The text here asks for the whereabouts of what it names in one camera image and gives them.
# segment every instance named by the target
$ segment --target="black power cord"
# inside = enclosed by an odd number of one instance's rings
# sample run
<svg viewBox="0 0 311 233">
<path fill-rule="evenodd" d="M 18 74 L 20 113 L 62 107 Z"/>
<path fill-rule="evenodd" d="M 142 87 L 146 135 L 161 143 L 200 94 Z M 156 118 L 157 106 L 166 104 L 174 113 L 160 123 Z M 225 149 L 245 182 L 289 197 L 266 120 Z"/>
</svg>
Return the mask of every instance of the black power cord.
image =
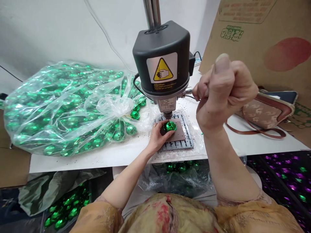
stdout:
<svg viewBox="0 0 311 233">
<path fill-rule="evenodd" d="M 199 54 L 199 56 L 200 56 L 200 60 L 202 61 L 202 57 L 201 57 L 201 54 L 200 54 L 200 52 L 199 51 L 196 51 L 195 53 L 194 53 L 194 57 L 195 57 L 195 54 L 196 53 L 198 53 Z"/>
<path fill-rule="evenodd" d="M 143 94 L 144 96 L 146 96 L 139 88 L 138 88 L 138 86 L 135 84 L 135 81 L 136 81 L 136 79 L 139 77 L 139 73 L 137 73 L 137 74 L 135 74 L 135 76 L 134 76 L 134 79 L 133 79 L 133 85 L 136 87 L 136 89 L 141 93 L 141 94 Z"/>
<path fill-rule="evenodd" d="M 195 99 L 193 96 L 190 96 L 190 95 L 185 95 L 185 96 L 190 97 L 190 98 L 192 98 L 192 99 Z"/>
<path fill-rule="evenodd" d="M 10 75 L 12 75 L 14 78 L 16 78 L 17 80 L 21 81 L 18 77 L 16 77 L 14 74 L 12 74 L 10 71 L 8 71 L 6 68 L 4 68 L 3 66 L 0 65 L 0 67 L 2 69 L 4 69 L 6 72 L 8 72 Z"/>
</svg>

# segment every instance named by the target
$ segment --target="drill press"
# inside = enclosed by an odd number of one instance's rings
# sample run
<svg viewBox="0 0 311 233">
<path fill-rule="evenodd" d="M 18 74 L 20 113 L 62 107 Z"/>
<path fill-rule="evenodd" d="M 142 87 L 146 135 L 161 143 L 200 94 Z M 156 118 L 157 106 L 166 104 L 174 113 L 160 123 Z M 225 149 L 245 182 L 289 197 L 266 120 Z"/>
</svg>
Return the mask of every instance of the drill press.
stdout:
<svg viewBox="0 0 311 233">
<path fill-rule="evenodd" d="M 161 24 L 159 0 L 144 0 L 149 30 L 138 33 L 133 56 L 145 96 L 166 119 L 178 98 L 192 92 L 189 83 L 190 33 L 175 23 Z"/>
</svg>

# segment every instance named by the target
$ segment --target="hand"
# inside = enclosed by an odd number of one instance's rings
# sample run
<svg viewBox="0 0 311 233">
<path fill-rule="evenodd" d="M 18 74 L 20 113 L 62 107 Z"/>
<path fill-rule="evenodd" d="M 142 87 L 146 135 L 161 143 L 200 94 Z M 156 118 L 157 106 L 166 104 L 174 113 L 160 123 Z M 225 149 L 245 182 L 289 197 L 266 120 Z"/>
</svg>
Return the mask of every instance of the hand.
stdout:
<svg viewBox="0 0 311 233">
<path fill-rule="evenodd" d="M 160 129 L 167 122 L 168 120 L 159 121 L 158 123 L 155 123 L 152 128 L 150 140 L 146 147 L 146 150 L 148 150 L 151 156 L 154 155 L 163 146 L 166 140 L 175 133 L 174 130 L 171 130 L 164 136 L 161 135 Z"/>
<path fill-rule="evenodd" d="M 246 65 L 241 61 L 231 62 L 228 54 L 221 54 L 192 92 L 196 101 L 201 100 L 197 121 L 203 134 L 222 130 L 224 122 L 253 100 L 257 92 Z"/>
<path fill-rule="evenodd" d="M 157 76 L 159 78 L 165 78 L 169 75 L 169 72 L 167 70 L 160 70 L 160 72 L 157 73 Z"/>
</svg>

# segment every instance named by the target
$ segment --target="brown purse strap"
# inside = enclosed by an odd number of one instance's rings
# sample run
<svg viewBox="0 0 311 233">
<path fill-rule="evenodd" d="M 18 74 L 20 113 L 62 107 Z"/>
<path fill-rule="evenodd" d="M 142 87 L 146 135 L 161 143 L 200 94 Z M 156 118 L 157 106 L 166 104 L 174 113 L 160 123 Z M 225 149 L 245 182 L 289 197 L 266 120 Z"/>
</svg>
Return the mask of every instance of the brown purse strap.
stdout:
<svg viewBox="0 0 311 233">
<path fill-rule="evenodd" d="M 255 126 L 253 126 L 246 118 L 245 118 L 245 113 L 244 113 L 244 107 L 242 107 L 242 114 L 243 114 L 243 118 L 246 120 L 246 122 L 255 130 L 252 131 L 239 131 L 235 128 L 232 128 L 230 125 L 228 125 L 228 121 L 226 121 L 226 125 L 228 126 L 229 129 L 231 129 L 233 132 L 238 133 L 238 134 L 243 134 L 243 135 L 251 135 L 251 134 L 258 134 L 261 133 L 263 135 L 266 135 L 270 138 L 275 138 L 275 139 L 282 139 L 284 137 L 286 137 L 286 134 L 284 133 L 284 131 L 278 129 L 278 128 L 272 128 L 272 129 L 257 129 Z M 271 135 L 271 134 L 267 134 L 265 132 L 272 130 L 277 132 L 280 136 L 275 136 L 275 135 Z"/>
</svg>

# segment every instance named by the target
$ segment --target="fist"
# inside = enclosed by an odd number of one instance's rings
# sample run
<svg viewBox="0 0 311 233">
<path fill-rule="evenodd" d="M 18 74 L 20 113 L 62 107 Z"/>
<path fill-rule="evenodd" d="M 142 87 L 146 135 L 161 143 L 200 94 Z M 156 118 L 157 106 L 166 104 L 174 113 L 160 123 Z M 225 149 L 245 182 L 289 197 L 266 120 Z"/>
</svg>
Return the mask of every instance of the fist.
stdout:
<svg viewBox="0 0 311 233">
<path fill-rule="evenodd" d="M 192 92 L 196 101 L 200 101 L 196 117 L 203 134 L 222 130 L 224 122 L 253 100 L 257 92 L 246 65 L 231 62 L 228 54 L 221 54 Z"/>
</svg>

